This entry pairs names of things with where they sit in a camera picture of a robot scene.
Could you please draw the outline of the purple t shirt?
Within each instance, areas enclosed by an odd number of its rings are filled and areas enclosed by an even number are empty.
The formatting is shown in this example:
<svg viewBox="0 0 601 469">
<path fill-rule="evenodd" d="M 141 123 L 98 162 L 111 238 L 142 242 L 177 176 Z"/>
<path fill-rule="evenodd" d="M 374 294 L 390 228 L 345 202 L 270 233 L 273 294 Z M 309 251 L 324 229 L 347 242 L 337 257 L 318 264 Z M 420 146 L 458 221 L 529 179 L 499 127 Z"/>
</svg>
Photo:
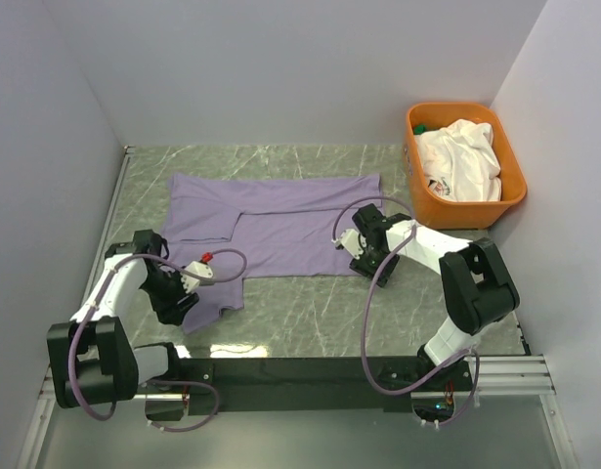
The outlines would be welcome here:
<svg viewBox="0 0 601 469">
<path fill-rule="evenodd" d="M 336 249 L 331 230 L 352 227 L 350 202 L 382 193 L 377 174 L 306 180 L 207 180 L 174 174 L 162 236 L 171 261 L 186 266 L 206 252 L 220 282 L 201 287 L 183 321 L 185 333 L 243 307 L 243 279 L 345 276 L 351 257 Z M 242 278 L 241 251 L 247 261 Z"/>
</svg>

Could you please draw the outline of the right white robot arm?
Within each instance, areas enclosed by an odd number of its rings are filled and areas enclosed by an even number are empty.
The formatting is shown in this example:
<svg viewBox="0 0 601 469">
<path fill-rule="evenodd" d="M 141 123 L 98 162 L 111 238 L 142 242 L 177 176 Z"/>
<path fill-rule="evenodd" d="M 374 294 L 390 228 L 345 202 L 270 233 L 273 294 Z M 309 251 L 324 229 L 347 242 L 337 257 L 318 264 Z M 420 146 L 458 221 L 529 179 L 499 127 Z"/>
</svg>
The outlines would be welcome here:
<svg viewBox="0 0 601 469">
<path fill-rule="evenodd" d="M 474 354 L 491 324 L 503 320 L 520 305 L 520 296 L 496 244 L 468 240 L 422 226 L 411 216 L 384 215 L 374 204 L 352 217 L 354 227 L 332 242 L 351 255 L 350 269 L 371 280 L 370 288 L 384 287 L 402 258 L 433 271 L 441 278 L 447 318 L 412 359 L 412 370 L 402 376 L 406 386 L 376 380 L 366 353 L 366 330 L 373 294 L 365 301 L 362 326 L 362 367 L 378 392 L 397 396 L 420 386 L 437 390 L 451 377 L 450 367 Z"/>
</svg>

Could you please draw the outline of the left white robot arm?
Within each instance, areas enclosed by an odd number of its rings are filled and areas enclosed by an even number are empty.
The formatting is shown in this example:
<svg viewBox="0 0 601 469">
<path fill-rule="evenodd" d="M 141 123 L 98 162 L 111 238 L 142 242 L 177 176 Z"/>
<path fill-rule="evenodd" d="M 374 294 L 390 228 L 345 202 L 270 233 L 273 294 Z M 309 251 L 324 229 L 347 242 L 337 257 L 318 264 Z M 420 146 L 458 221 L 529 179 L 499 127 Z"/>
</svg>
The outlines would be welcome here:
<svg viewBox="0 0 601 469">
<path fill-rule="evenodd" d="M 162 393 L 180 386 L 183 370 L 169 359 L 155 361 L 144 375 L 119 318 L 142 290 L 160 323 L 182 324 L 198 295 L 186 290 L 179 272 L 163 268 L 168 257 L 167 240 L 152 230 L 112 244 L 90 298 L 69 321 L 50 327 L 47 347 L 60 407 L 79 406 L 75 389 L 89 405 L 114 405 L 132 399 L 146 381 Z"/>
</svg>

